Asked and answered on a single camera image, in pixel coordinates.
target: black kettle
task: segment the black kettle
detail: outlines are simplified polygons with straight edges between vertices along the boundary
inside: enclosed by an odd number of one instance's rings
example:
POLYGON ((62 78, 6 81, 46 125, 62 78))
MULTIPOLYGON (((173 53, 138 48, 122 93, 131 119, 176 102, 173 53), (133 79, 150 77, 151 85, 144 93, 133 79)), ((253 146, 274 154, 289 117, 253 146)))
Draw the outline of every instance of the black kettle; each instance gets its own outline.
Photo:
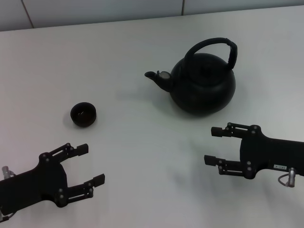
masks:
POLYGON ((224 108, 232 99, 236 81, 233 67, 237 61, 238 47, 227 38, 212 38, 193 46, 171 74, 149 71, 145 76, 170 93, 174 102, 183 110, 195 115, 205 115, 224 108), (230 46, 228 63, 206 53, 201 48, 224 43, 230 46))

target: robotic hand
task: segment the robotic hand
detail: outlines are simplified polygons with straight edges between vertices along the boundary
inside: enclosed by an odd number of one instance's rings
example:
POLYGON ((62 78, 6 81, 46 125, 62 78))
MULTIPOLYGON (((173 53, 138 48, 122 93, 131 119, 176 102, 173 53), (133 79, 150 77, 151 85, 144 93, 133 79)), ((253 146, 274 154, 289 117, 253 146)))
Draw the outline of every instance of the robotic hand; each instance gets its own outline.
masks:
POLYGON ((263 169, 288 172, 278 178, 286 187, 295 186, 295 175, 304 176, 304 142, 295 142, 268 138, 263 135, 261 127, 228 123, 225 129, 212 127, 212 136, 236 137, 242 139, 240 161, 205 155, 205 164, 216 166, 221 175, 241 176, 253 179, 263 169), (281 178, 288 176, 288 182, 281 178))
POLYGON ((51 152, 42 153, 38 165, 22 174, 16 175, 4 166, 4 180, 0 181, 0 222, 9 220, 16 211, 43 200, 50 200, 62 208, 69 203, 92 198, 93 187, 104 184, 105 175, 68 187, 66 172, 60 164, 88 152, 87 144, 74 148, 67 143, 51 152))

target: kettle handle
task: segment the kettle handle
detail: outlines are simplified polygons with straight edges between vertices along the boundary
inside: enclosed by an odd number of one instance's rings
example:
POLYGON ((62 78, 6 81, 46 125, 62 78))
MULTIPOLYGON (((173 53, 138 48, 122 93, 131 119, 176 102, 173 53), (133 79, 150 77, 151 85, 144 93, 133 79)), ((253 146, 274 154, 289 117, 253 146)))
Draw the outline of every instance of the kettle handle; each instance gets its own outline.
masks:
POLYGON ((211 44, 227 44, 230 46, 230 54, 229 54, 229 60, 227 67, 229 70, 232 70, 234 68, 234 65, 236 64, 237 57, 238 57, 238 47, 235 43, 230 41, 227 38, 212 38, 212 39, 206 39, 196 45, 194 45, 185 55, 184 61, 183 61, 183 68, 186 70, 186 73, 188 73, 187 65, 189 61, 191 60, 192 56, 200 49, 204 48, 205 46, 211 45, 211 44))

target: kettle spout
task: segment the kettle spout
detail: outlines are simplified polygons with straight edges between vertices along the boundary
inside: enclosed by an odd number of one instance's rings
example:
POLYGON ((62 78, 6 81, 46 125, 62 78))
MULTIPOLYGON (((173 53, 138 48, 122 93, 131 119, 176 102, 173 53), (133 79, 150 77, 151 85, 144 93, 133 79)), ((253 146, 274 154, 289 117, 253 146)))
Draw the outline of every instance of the kettle spout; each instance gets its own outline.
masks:
POLYGON ((144 74, 147 78, 151 79, 158 85, 161 89, 163 89, 166 92, 172 92, 173 91, 173 79, 171 74, 169 74, 166 71, 157 73, 153 71, 149 71, 144 74))

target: white tabletop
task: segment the white tabletop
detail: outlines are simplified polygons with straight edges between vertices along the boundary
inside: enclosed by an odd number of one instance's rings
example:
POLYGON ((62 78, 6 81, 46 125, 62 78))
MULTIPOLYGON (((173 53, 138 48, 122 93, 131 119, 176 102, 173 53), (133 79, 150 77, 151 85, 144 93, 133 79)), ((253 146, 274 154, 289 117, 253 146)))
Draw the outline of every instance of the white tabletop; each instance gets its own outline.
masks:
MULTIPOLYGON (((279 171, 220 176, 203 156, 239 161, 240 139, 210 133, 227 122, 304 141, 303 21, 297 6, 1 32, 0 166, 22 173, 43 152, 87 143, 89 154, 63 162, 68 185, 105 174, 92 199, 61 209, 44 201, 1 227, 302 227, 302 177, 288 189, 279 171), (171 71, 215 37, 238 46, 236 92, 225 109, 194 118, 144 73, 171 71), (69 111, 83 101, 97 121, 79 129, 69 111)), ((227 61, 229 48, 202 52, 227 61)))

